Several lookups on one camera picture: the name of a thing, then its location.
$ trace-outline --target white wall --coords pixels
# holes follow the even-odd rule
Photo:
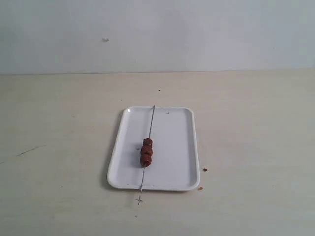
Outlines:
[[[314,0],[0,1],[2,74],[312,67],[314,42]]]

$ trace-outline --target table surface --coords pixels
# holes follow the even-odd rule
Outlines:
[[[122,110],[195,113],[203,190],[106,180]],[[314,235],[315,69],[0,77],[3,235]]]

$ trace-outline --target scratch on table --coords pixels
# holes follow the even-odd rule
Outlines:
[[[35,147],[33,147],[32,149],[29,149],[29,150],[24,151],[24,152],[22,152],[22,153],[20,153],[20,154],[17,154],[16,156],[21,156],[21,155],[23,155],[23,154],[25,154],[25,153],[27,153],[27,152],[29,152],[29,151],[33,151],[33,150],[35,150],[35,149],[42,148],[42,147],[44,147],[44,146],[46,146],[46,145],[35,146]]]

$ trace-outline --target white tray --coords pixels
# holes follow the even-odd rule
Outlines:
[[[139,189],[142,141],[149,136],[153,107],[124,110],[107,180],[115,188]],[[152,163],[143,189],[188,191],[200,182],[193,112],[184,107],[156,107],[151,131]]]

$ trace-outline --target meat skewer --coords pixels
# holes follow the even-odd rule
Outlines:
[[[146,167],[148,167],[151,162],[152,162],[152,155],[153,155],[153,150],[152,150],[152,145],[153,141],[150,139],[151,137],[151,130],[152,130],[152,122],[153,122],[153,115],[154,115],[154,110],[155,110],[155,105],[153,106],[153,112],[152,112],[152,118],[151,118],[151,125],[150,125],[150,131],[149,131],[149,137],[143,140],[143,146],[141,148],[141,157],[140,157],[140,163],[143,166],[143,173],[142,173],[142,181],[141,181],[141,187],[140,187],[140,193],[139,193],[139,199],[138,200],[138,205],[140,204],[141,200],[141,193],[142,193],[142,187],[143,187],[143,179],[144,179],[144,172],[146,170]]]

